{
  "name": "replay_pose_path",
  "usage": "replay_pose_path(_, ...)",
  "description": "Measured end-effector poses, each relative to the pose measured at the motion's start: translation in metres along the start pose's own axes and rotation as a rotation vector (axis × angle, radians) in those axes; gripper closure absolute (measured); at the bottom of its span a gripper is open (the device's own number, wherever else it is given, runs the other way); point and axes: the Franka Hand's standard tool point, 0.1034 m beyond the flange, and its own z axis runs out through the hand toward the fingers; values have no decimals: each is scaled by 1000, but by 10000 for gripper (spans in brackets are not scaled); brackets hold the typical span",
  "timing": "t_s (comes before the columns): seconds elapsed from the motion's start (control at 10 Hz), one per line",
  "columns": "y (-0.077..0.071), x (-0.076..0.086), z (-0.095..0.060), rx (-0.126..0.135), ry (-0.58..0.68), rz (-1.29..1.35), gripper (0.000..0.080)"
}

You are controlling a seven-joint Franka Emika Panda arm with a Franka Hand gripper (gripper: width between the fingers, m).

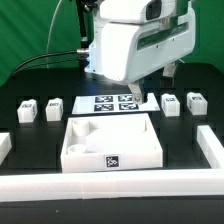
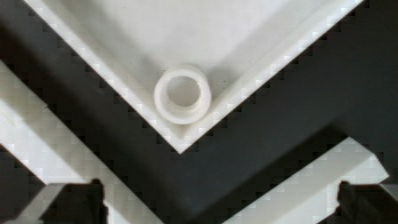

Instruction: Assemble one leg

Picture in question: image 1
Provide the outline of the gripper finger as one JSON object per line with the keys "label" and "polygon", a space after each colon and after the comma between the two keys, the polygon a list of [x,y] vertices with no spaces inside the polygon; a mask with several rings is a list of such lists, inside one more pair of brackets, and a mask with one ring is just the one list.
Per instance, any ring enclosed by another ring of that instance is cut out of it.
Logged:
{"label": "gripper finger", "polygon": [[172,62],[164,67],[163,76],[172,78],[176,71],[176,63]]}
{"label": "gripper finger", "polygon": [[130,83],[128,85],[132,93],[132,101],[134,103],[142,103],[144,100],[142,85],[139,82]]}

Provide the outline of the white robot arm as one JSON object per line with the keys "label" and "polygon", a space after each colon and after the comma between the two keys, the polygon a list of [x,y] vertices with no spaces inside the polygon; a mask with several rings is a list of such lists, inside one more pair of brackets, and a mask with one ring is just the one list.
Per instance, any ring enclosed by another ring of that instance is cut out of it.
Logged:
{"label": "white robot arm", "polygon": [[136,104],[145,101],[144,77],[159,69],[174,74],[195,46],[191,0],[97,0],[93,15],[85,71],[128,86]]}

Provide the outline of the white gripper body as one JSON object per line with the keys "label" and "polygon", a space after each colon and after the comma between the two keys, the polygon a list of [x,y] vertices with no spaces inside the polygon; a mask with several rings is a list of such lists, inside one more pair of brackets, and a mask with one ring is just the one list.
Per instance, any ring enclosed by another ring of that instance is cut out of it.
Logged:
{"label": "white gripper body", "polygon": [[97,43],[97,74],[129,84],[191,53],[195,45],[195,13],[180,16],[167,30],[158,22],[144,25],[107,23]]}

